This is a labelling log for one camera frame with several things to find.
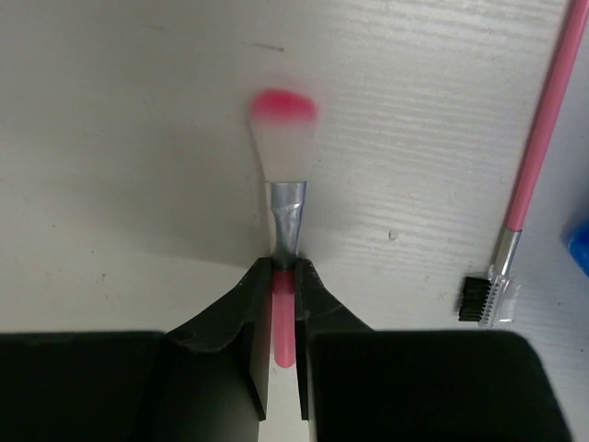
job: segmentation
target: brush bristles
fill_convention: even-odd
[[[308,180],[313,129],[308,122],[252,121],[267,182]]]
[[[489,299],[491,281],[483,278],[465,279],[458,320],[479,322],[482,320]]]

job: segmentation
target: pink brush handle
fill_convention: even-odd
[[[274,271],[272,279],[274,360],[283,368],[295,363],[295,272]]]
[[[540,101],[507,218],[507,228],[512,231],[520,231],[524,226],[525,215],[532,201],[537,177],[549,148],[550,138],[559,117],[560,106],[571,78],[574,60],[581,45],[588,12],[589,0],[576,0],[571,9],[567,28],[564,30],[544,96]]]

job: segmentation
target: white surface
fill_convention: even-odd
[[[322,102],[304,238],[328,288],[374,327],[457,326],[564,4],[4,0],[0,330],[168,330],[228,290],[265,250],[244,103],[275,81]],[[515,264],[577,440],[589,281],[561,236],[589,215],[588,75],[586,42]],[[295,392],[272,371],[260,440],[306,440]]]

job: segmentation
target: makeup brush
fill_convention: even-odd
[[[266,180],[274,263],[272,335],[279,366],[295,363],[295,272],[316,103],[287,89],[264,89],[249,106],[249,119]]]
[[[514,320],[519,286],[510,280],[509,271],[550,138],[559,118],[560,106],[571,78],[588,14],[589,0],[574,0],[546,90],[538,106],[495,259],[487,278],[465,279],[458,320],[476,321],[484,327]]]

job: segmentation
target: pink bristle tip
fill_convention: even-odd
[[[274,271],[272,278],[274,360],[288,368],[295,363],[295,272]]]
[[[318,116],[315,101],[287,89],[262,90],[254,96],[249,111],[254,118],[283,122],[314,122]]]

